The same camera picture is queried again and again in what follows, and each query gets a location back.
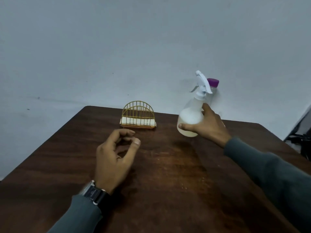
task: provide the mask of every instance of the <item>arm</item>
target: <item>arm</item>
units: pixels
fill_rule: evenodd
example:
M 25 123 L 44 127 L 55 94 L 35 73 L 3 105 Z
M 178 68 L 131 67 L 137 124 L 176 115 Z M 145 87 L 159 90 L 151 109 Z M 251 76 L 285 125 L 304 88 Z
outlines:
M 233 138 L 218 114 L 203 104 L 204 119 L 198 124 L 179 124 L 179 128 L 198 133 L 224 148 L 264 191 L 269 200 L 301 232 L 311 230 L 311 176 L 272 153 L 262 153 Z
M 311 176 L 277 155 L 262 153 L 238 138 L 228 141 L 224 152 L 298 230 L 310 232 Z
M 134 134 L 128 129 L 114 130 L 96 150 L 95 186 L 109 195 L 123 182 L 134 162 L 140 146 L 140 140 L 133 137 Z M 130 147 L 118 146 L 121 140 L 131 142 Z M 126 155 L 121 158 L 118 153 L 126 150 Z M 98 205 L 83 195 L 74 195 L 67 212 L 47 233 L 92 233 L 102 219 L 101 210 L 104 210 Z

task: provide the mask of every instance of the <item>white spray nozzle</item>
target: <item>white spray nozzle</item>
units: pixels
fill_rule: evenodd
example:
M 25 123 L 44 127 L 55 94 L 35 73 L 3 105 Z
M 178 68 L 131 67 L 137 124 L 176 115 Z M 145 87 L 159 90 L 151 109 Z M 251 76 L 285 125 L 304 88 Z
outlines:
M 212 94 L 210 84 L 204 74 L 202 74 L 199 70 L 196 71 L 196 80 L 197 86 L 191 92 L 194 92 L 197 88 L 199 88 L 194 97 L 198 100 L 205 100 L 206 93 Z

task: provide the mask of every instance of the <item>gray-green sleeve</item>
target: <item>gray-green sleeve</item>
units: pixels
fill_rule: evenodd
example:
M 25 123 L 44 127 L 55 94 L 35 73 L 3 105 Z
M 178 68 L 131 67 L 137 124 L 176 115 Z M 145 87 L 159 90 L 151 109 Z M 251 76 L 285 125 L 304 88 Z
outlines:
M 93 233 L 102 219 L 100 209 L 82 195 L 74 195 L 67 212 L 47 233 Z
M 311 232 L 311 176 L 277 155 L 262 153 L 238 138 L 228 141 L 224 153 L 262 188 L 299 231 Z

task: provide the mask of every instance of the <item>fingernail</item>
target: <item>fingernail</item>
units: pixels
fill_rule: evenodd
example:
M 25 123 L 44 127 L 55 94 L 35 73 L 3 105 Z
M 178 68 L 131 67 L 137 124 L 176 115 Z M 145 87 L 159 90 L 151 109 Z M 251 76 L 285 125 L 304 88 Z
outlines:
M 140 139 L 135 138 L 134 143 L 137 144 L 137 145 L 140 145 Z

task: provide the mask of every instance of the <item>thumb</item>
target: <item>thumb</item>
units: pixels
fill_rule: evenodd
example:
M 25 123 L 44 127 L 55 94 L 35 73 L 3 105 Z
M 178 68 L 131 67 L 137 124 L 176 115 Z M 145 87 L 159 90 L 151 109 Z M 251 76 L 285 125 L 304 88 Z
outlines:
M 138 138 L 133 138 L 133 141 L 129 149 L 123 158 L 123 162 L 127 166 L 131 166 L 133 164 L 136 152 L 138 151 L 139 147 L 140 147 L 140 140 Z
M 185 131 L 191 131 L 191 132 L 195 131 L 195 124 L 180 123 L 178 127 Z

